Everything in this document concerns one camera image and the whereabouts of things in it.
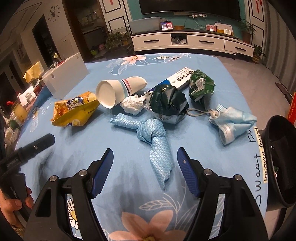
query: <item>black tv screen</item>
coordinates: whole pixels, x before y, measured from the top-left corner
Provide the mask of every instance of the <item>black tv screen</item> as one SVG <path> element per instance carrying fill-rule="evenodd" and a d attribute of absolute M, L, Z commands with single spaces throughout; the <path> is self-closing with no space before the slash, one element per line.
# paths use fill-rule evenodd
<path fill-rule="evenodd" d="M 139 0 L 142 14 L 198 12 L 240 21 L 239 0 Z"/>

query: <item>yellow snack wrapper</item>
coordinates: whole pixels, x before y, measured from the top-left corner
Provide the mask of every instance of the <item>yellow snack wrapper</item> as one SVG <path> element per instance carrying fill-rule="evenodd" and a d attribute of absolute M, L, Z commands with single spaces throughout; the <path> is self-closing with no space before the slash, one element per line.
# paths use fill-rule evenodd
<path fill-rule="evenodd" d="M 99 106 L 96 95 L 85 92 L 71 100 L 54 103 L 54 126 L 83 126 Z"/>

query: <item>blue knotted cloth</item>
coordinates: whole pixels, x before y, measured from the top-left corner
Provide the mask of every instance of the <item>blue knotted cloth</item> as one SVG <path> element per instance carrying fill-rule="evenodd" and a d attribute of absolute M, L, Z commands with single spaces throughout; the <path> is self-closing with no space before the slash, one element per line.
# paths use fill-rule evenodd
<path fill-rule="evenodd" d="M 120 113 L 111 118 L 110 123 L 137 130 L 138 139 L 151 145 L 150 163 L 159 186 L 164 190 L 165 181 L 173 169 L 173 158 L 162 122 L 156 119 L 142 122 Z"/>

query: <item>crumpled white tissue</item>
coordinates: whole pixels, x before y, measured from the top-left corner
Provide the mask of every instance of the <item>crumpled white tissue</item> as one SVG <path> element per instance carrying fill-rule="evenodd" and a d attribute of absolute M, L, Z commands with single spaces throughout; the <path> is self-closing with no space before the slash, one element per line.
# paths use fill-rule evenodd
<path fill-rule="evenodd" d="M 138 95 L 128 96 L 120 103 L 120 106 L 125 112 L 137 115 L 143 109 L 143 101 L 146 99 L 146 93 L 144 94 L 145 95 L 141 95 L 141 97 Z"/>

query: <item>white paper cup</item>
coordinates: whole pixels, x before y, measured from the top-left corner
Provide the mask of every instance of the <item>white paper cup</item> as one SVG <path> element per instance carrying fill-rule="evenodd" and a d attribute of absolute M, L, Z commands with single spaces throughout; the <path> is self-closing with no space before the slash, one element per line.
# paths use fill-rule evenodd
<path fill-rule="evenodd" d="M 96 97 L 101 105 L 111 109 L 146 85 L 146 80 L 139 76 L 123 80 L 102 80 L 96 88 Z"/>

